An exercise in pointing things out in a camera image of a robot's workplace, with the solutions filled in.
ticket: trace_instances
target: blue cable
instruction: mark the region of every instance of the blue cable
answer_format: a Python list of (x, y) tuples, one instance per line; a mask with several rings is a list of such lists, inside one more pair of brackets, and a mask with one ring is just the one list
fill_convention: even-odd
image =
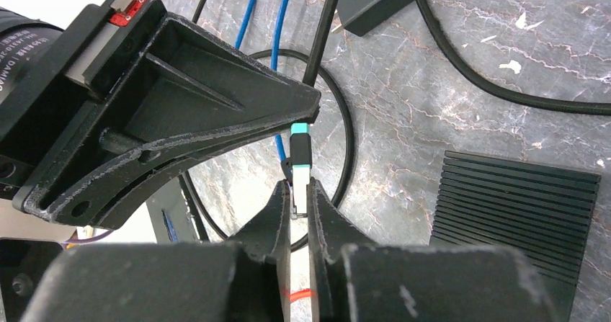
[[(280, 35), (282, 34), (282, 25), (285, 21), (286, 9), (288, 7), (289, 0), (282, 0), (282, 5), (280, 6), (280, 11), (278, 12), (278, 18), (276, 19), (276, 30), (274, 33), (274, 43), (272, 45), (272, 70), (276, 71), (278, 69), (278, 51), (280, 50)], [(276, 141), (276, 149), (278, 150), (278, 156), (280, 157), (280, 162), (286, 159), (286, 152), (284, 144), (282, 144), (282, 137), (280, 135), (276, 135), (274, 137)]]
[(244, 35), (246, 35), (246, 28), (248, 28), (248, 24), (250, 23), (250, 19), (252, 16), (252, 10), (254, 9), (254, 5), (257, 0), (249, 0), (249, 5), (246, 8), (246, 12), (244, 12), (244, 18), (242, 19), (242, 25), (240, 26), (240, 33), (238, 34), (238, 38), (236, 39), (236, 48), (240, 49), (242, 46), (242, 40), (244, 40)]

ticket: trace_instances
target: screw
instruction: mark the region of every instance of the screw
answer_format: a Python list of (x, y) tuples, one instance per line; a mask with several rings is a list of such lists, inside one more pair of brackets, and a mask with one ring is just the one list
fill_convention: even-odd
[(18, 274), (13, 279), (13, 291), (20, 297), (28, 297), (34, 292), (34, 284), (26, 274)]

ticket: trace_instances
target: white spot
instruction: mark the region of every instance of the white spot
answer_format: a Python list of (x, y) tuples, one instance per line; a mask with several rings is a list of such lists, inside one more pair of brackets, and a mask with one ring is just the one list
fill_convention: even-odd
[(490, 41), (490, 40), (494, 39), (495, 37), (496, 37), (496, 35), (488, 36), (487, 38), (485, 38), (482, 41), (480, 41), (480, 43), (484, 43), (486, 41)]
[(526, 12), (524, 12), (523, 14), (521, 14), (517, 21), (516, 21), (516, 27), (520, 28), (520, 29), (524, 29), (526, 27)]
[(401, 294), (401, 297), (403, 298), (403, 304), (405, 305), (405, 308), (407, 309), (411, 317), (418, 317), (418, 311), (416, 311), (416, 301), (414, 297), (409, 294), (409, 291), (403, 285), (399, 285), (399, 293)]
[(537, 23), (535, 23), (535, 24), (531, 24), (531, 25), (529, 25), (528, 27), (526, 27), (526, 28), (524, 28), (524, 29), (525, 29), (525, 30), (531, 30), (532, 28), (539, 27), (539, 25), (540, 25), (541, 23), (543, 23), (543, 22), (544, 22), (544, 21), (537, 22)]
[(509, 64), (501, 64), (499, 68), (510, 68), (516, 75), (522, 70), (522, 66), (516, 61), (510, 61)]

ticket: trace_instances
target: red clip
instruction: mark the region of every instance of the red clip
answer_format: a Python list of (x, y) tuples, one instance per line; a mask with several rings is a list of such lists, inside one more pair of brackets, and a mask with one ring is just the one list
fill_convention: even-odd
[(128, 7), (128, 9), (125, 11), (125, 13), (113, 14), (112, 17), (110, 17), (110, 23), (113, 23), (114, 25), (117, 25), (119, 27), (124, 27), (128, 25), (128, 23), (135, 16), (136, 12), (140, 10), (142, 5), (144, 4), (144, 1), (146, 0), (134, 0), (132, 4)]

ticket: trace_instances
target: cable connector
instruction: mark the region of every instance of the cable connector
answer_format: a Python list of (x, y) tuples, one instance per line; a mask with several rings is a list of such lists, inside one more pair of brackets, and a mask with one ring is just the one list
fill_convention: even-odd
[(414, 0), (339, 0), (336, 16), (341, 24), (332, 32), (341, 29), (363, 36)]
[(290, 159), (293, 164), (293, 217), (308, 216), (308, 184), (312, 170), (310, 125), (299, 122), (290, 127)]

